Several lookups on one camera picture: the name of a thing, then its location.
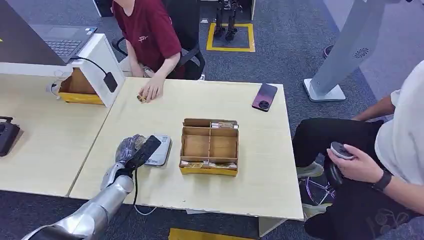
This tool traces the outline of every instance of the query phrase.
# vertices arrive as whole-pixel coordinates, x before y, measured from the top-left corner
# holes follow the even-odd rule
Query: speaker grille
[[[365,57],[369,52],[370,52],[370,50],[368,48],[363,47],[363,48],[358,49],[353,56],[357,59],[361,59],[361,58]]]

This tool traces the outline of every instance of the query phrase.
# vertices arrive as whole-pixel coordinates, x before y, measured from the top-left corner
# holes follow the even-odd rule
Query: wooden organizer box
[[[216,174],[236,176],[239,159],[239,129],[213,128],[212,123],[236,121],[221,119],[188,118],[182,124],[181,152],[179,169],[183,174]],[[210,166],[184,167],[182,161],[189,163],[235,164],[236,168],[217,168]]]

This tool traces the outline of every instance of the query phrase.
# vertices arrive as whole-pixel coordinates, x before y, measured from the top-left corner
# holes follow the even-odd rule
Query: yellow square marking
[[[168,240],[253,240],[253,239],[171,228],[169,230]]]
[[[215,27],[217,24],[215,22],[212,22],[209,27],[209,34],[207,36],[207,44],[206,44],[206,50],[210,51],[224,51],[224,52],[255,52],[255,39],[253,36],[253,24],[252,23],[237,23],[234,26],[235,27],[245,27],[247,28],[247,35],[249,38],[249,48],[240,48],[240,47],[214,47],[212,46],[214,42],[214,32]]]

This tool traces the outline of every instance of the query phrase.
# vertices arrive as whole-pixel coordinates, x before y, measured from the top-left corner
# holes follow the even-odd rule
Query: red t-shirt
[[[181,52],[180,41],[161,0],[135,0],[130,16],[115,1],[112,8],[122,35],[131,43],[139,63],[157,72],[165,59]],[[180,78],[184,76],[182,70],[175,70]]]

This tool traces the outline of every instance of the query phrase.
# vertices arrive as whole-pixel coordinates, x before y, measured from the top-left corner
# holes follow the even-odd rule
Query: black cable
[[[134,207],[136,205],[136,201],[137,201],[137,195],[139,194],[139,181],[137,180],[137,169],[139,169],[138,167],[135,169],[135,194],[134,194],[134,201],[132,202],[132,207]]]
[[[92,60],[90,60],[90,59],[88,59],[88,58],[80,57],[80,56],[73,56],[73,57],[71,57],[70,59],[72,59],[72,60],[82,59],[82,60],[85,60],[85,61],[89,61],[90,63],[92,63],[92,64],[96,65],[99,69],[101,69],[101,70],[103,71],[104,75],[108,75],[108,74],[106,73],[106,71],[105,71],[105,70],[103,70],[103,68],[102,68],[101,66],[99,66],[97,63],[95,63],[94,61],[92,61]]]

